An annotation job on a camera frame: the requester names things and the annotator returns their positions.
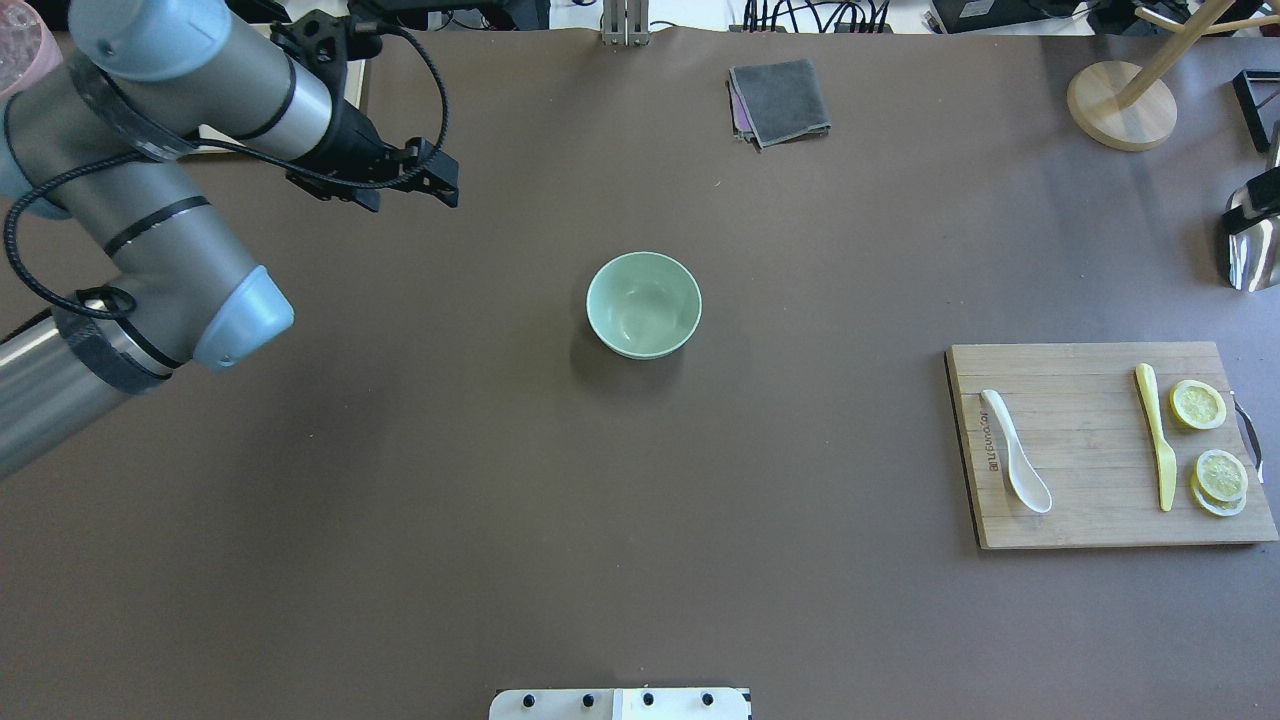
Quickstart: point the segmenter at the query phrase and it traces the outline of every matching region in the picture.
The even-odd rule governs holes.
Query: towel
[[[728,69],[736,135],[762,149],[804,135],[826,135],[831,115],[812,60]]]

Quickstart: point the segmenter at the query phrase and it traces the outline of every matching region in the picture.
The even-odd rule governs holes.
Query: pink container
[[[22,0],[0,0],[0,100],[31,87],[61,61],[40,13]]]

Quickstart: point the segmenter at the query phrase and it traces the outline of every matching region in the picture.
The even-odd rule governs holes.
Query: yellow knife
[[[1156,446],[1156,477],[1160,480],[1160,509],[1169,512],[1174,509],[1174,488],[1178,487],[1178,457],[1165,439],[1165,427],[1160,421],[1160,389],[1156,387],[1156,370],[1146,363],[1139,363],[1134,370],[1138,377],[1138,395],[1142,407],[1147,411],[1147,424],[1151,425],[1151,443]]]

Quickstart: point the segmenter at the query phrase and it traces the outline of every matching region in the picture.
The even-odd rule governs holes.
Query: wooden cutting board
[[[1211,544],[1275,541],[1276,525],[1231,409],[1231,387],[1212,342],[955,345],[946,354],[969,497],[984,548]],[[1160,510],[1156,455],[1134,368],[1156,369],[1165,437],[1178,454],[1174,509]],[[1228,421],[1193,430],[1174,419],[1169,389],[1192,378],[1213,386]],[[1038,515],[1005,477],[1004,436],[979,393],[1005,398],[1032,465],[1053,495]],[[1244,510],[1216,518],[1190,495],[1196,459],[1231,452],[1249,473]]]

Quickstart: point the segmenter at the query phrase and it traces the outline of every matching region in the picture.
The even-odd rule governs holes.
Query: white label
[[[986,15],[991,12],[991,6],[995,4],[996,0],[974,0],[973,3],[965,3],[964,9],[960,10],[960,19]]]

